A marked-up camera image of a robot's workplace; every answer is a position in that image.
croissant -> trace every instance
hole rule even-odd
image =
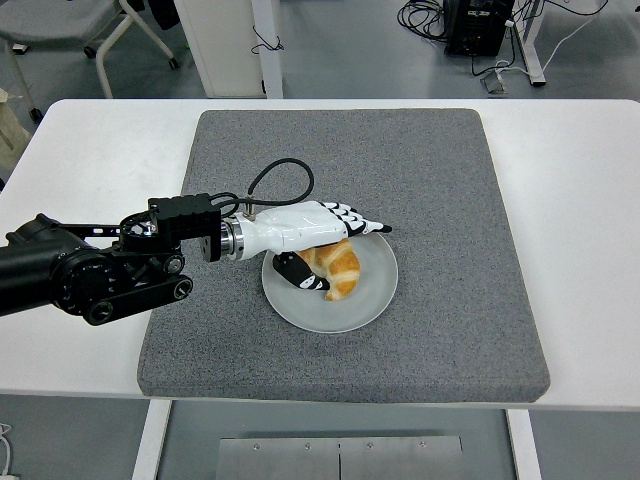
[[[349,239],[344,238],[324,247],[308,248],[298,252],[298,255],[315,275],[329,282],[326,300],[342,300],[356,288],[360,279],[360,262]]]

white table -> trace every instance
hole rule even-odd
[[[179,194],[205,110],[453,107],[481,115],[551,373],[534,404],[478,406],[640,410],[635,102],[65,100],[0,195],[0,233],[38,212],[116,223],[149,197]],[[148,319],[91,327],[52,306],[0,318],[0,393],[142,398]]]

desk leg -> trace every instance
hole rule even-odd
[[[138,448],[132,480],[155,480],[167,431],[171,400],[151,400]]]
[[[522,58],[524,59],[526,70],[531,74],[529,81],[534,87],[541,87],[547,83],[534,45],[544,17],[543,7],[543,0],[534,0],[529,12],[529,20],[520,20],[515,26]]]
[[[264,39],[256,35],[257,44],[268,43],[272,47],[278,45],[276,26],[280,0],[251,0],[253,8],[253,23],[256,31]],[[280,65],[280,51],[258,47],[260,51],[260,65],[267,98],[283,98],[282,67]]]
[[[506,410],[518,480],[542,480],[529,410]]]

screw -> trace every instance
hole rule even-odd
[[[172,258],[167,263],[167,273],[174,274],[178,273],[180,269],[182,269],[182,261],[179,258]]]

metal panel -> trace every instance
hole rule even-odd
[[[460,437],[253,438],[220,442],[217,480],[466,479]]]
[[[341,480],[462,480],[460,437],[340,439]]]
[[[337,480],[337,438],[222,439],[216,480]]]

